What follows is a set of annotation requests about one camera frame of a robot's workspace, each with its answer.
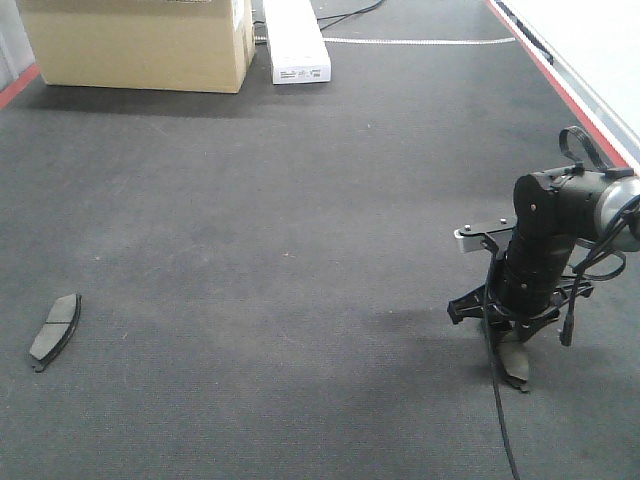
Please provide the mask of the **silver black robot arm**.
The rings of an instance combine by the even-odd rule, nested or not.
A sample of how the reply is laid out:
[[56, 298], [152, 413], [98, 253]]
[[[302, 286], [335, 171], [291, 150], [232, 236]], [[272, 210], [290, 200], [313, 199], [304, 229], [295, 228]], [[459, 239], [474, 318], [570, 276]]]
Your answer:
[[462, 252], [488, 250], [483, 285], [448, 304], [453, 323], [482, 318], [494, 334], [526, 342], [568, 311], [560, 341], [572, 341], [575, 300], [593, 290], [586, 271], [639, 249], [639, 178], [631, 168], [565, 167], [520, 177], [515, 214], [454, 232]]

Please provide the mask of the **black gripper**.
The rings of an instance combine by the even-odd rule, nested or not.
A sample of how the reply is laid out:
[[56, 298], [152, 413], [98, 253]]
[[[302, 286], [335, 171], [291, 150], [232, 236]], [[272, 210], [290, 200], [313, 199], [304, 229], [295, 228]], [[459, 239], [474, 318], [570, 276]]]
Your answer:
[[581, 280], [563, 276], [577, 239], [569, 235], [527, 238], [514, 234], [506, 249], [489, 239], [490, 272], [481, 285], [450, 300], [447, 313], [453, 324], [464, 319], [483, 320], [490, 330], [515, 330], [526, 343], [541, 329], [556, 322], [560, 309], [579, 289]]

